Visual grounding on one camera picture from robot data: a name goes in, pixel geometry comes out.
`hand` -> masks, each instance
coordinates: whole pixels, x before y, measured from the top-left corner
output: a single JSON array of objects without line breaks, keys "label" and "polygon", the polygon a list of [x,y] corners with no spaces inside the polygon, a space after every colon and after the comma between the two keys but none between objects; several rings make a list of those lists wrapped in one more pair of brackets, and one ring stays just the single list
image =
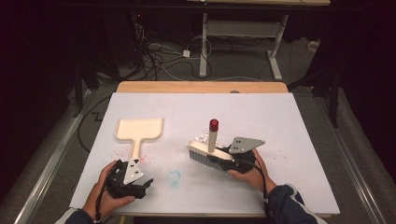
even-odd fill
[{"label": "hand", "polygon": [[[111,171],[111,169],[116,165],[116,161],[111,162],[108,166],[106,166],[101,174],[99,175],[99,180],[96,184],[93,185],[90,195],[88,196],[87,202],[85,202],[82,210],[84,210],[92,220],[95,220],[95,204],[98,195],[100,194],[101,188],[105,183],[107,174]],[[114,199],[107,190],[103,193],[102,201],[100,204],[100,213],[102,217],[106,217],[110,215],[117,208],[123,207],[128,203],[132,203],[134,201],[134,196],[126,196],[123,198]]]},{"label": "hand", "polygon": [[[276,183],[274,183],[274,181],[268,175],[268,171],[267,171],[267,168],[265,166],[265,163],[262,160],[262,157],[260,156],[260,154],[257,151],[257,149],[254,148],[252,151],[254,153],[254,156],[257,159],[255,164],[258,167],[262,168],[262,173],[264,174],[265,183],[266,183],[265,187],[266,187],[266,190],[267,190],[267,194],[269,194],[270,191],[274,187],[276,187]],[[264,184],[262,182],[262,175],[260,174],[260,172],[256,168],[253,168],[252,170],[250,170],[249,172],[247,172],[245,174],[241,174],[241,173],[239,173],[239,172],[237,172],[235,170],[229,170],[228,174],[233,176],[235,179],[239,179],[239,180],[243,180],[243,181],[247,182],[254,189],[258,189],[261,192],[263,192],[263,190],[264,190]]]}]

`sleeve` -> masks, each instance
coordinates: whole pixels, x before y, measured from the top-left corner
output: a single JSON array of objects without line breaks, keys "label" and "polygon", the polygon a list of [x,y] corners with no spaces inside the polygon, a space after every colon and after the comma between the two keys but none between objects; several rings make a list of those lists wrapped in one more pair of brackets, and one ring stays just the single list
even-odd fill
[{"label": "sleeve", "polygon": [[92,224],[91,217],[82,209],[69,208],[55,224]]},{"label": "sleeve", "polygon": [[278,224],[326,223],[305,207],[303,198],[293,185],[276,186],[268,195],[268,203]]}]

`red knob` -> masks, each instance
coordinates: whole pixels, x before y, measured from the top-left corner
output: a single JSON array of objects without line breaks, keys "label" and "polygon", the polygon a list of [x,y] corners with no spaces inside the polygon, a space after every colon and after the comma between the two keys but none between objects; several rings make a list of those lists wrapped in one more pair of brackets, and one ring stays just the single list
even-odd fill
[{"label": "red knob", "polygon": [[214,132],[217,132],[218,129],[219,129],[219,121],[216,120],[216,119],[210,120],[210,123],[209,123],[209,131],[212,132],[212,133],[214,133]]}]

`metal bracket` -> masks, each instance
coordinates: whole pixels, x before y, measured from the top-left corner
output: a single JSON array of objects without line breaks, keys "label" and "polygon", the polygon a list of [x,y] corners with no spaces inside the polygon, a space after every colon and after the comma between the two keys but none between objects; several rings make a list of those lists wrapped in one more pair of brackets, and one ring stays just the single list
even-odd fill
[{"label": "metal bracket", "polygon": [[139,167],[136,164],[134,159],[130,159],[128,162],[128,166],[126,168],[125,177],[123,184],[127,185],[136,181],[136,179],[143,176],[143,173],[140,171]]},{"label": "metal bracket", "polygon": [[233,143],[230,146],[229,152],[230,154],[245,153],[264,144],[265,141],[260,139],[235,137],[233,139]]}]

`white tabletop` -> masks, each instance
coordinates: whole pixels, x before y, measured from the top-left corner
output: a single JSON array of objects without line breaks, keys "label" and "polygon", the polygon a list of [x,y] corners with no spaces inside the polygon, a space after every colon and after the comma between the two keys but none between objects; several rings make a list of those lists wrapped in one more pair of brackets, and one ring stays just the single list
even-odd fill
[{"label": "white tabletop", "polygon": [[71,207],[81,207],[111,161],[129,160],[131,142],[115,137],[119,119],[163,118],[160,138],[144,142],[140,169],[154,178],[147,196],[116,211],[131,216],[262,217],[261,194],[214,168],[190,159],[186,145],[219,121],[218,140],[265,140],[258,147],[270,176],[291,183],[314,213],[339,214],[291,93],[114,93],[78,182]]}]

